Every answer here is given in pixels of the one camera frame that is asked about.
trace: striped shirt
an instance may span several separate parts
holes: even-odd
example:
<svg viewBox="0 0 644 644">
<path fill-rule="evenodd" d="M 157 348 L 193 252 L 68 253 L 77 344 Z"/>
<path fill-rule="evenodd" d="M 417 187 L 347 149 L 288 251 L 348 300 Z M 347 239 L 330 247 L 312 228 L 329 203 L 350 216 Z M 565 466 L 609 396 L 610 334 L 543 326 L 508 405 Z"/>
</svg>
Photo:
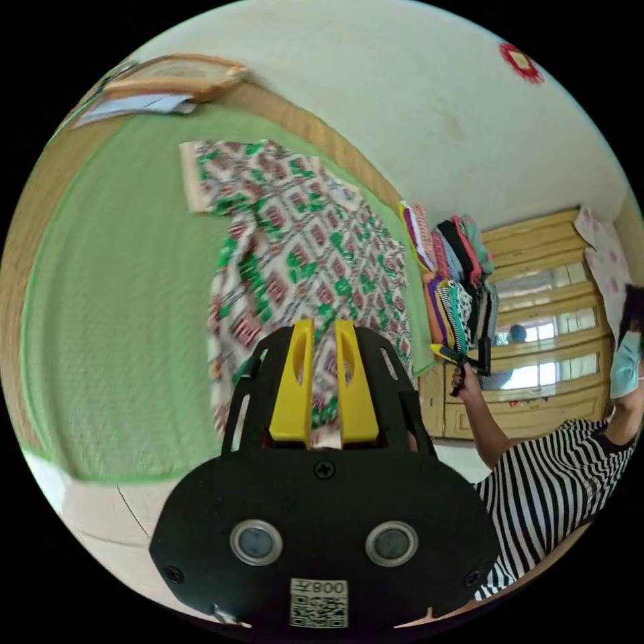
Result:
<svg viewBox="0 0 644 644">
<path fill-rule="evenodd" d="M 500 543 L 476 600 L 516 582 L 604 507 L 635 448 L 613 445 L 607 427 L 608 419 L 566 421 L 511 447 L 475 485 Z"/>
</svg>

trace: label sticker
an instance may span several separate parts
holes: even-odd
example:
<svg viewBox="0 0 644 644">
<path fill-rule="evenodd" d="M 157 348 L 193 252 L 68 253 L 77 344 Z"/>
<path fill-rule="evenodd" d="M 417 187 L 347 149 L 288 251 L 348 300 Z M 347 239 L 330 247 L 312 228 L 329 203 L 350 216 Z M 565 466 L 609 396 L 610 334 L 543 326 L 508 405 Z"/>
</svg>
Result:
<svg viewBox="0 0 644 644">
<path fill-rule="evenodd" d="M 345 629 L 349 625 L 347 582 L 292 579 L 290 625 L 308 629 Z"/>
</svg>

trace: face mask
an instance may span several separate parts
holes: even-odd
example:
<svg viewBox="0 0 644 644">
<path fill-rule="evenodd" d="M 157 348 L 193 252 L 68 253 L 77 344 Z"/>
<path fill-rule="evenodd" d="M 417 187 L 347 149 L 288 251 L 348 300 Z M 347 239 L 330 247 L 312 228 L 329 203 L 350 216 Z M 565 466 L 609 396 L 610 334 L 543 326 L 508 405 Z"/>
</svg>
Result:
<svg viewBox="0 0 644 644">
<path fill-rule="evenodd" d="M 628 331 L 620 344 L 610 369 L 610 397 L 621 398 L 638 387 L 639 362 L 641 356 L 641 335 Z"/>
</svg>

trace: black hair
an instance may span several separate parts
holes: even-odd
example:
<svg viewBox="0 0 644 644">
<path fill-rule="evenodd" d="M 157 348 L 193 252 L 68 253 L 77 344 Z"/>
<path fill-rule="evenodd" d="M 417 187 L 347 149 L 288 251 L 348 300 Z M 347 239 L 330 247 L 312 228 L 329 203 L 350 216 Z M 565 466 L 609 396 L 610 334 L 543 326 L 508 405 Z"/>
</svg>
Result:
<svg viewBox="0 0 644 644">
<path fill-rule="evenodd" d="M 644 355 L 644 286 L 626 285 L 626 299 L 619 325 L 617 346 L 622 344 L 627 331 L 640 332 L 640 351 Z"/>
<path fill-rule="evenodd" d="M 521 324 L 513 324 L 510 327 L 510 337 L 514 342 L 525 342 L 528 337 L 528 332 Z"/>
</svg>

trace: hand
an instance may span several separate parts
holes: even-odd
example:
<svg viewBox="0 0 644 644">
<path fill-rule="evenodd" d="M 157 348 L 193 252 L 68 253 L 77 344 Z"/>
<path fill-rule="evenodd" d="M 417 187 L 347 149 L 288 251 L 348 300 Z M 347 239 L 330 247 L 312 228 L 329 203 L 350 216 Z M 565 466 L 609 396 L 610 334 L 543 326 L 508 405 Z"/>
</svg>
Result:
<svg viewBox="0 0 644 644">
<path fill-rule="evenodd" d="M 481 393 L 481 387 L 478 384 L 478 377 L 474 373 L 469 362 L 465 363 L 463 369 L 457 367 L 454 370 L 454 375 L 451 378 L 451 387 L 455 387 L 463 384 L 460 391 L 458 392 L 458 397 L 466 404 L 471 403 L 475 400 L 480 400 L 483 397 Z"/>
<path fill-rule="evenodd" d="M 640 361 L 638 372 L 639 377 L 644 378 L 644 361 Z M 630 394 L 613 400 L 616 408 L 629 413 L 644 414 L 644 380 L 638 381 L 637 385 L 637 389 L 631 391 Z"/>
</svg>

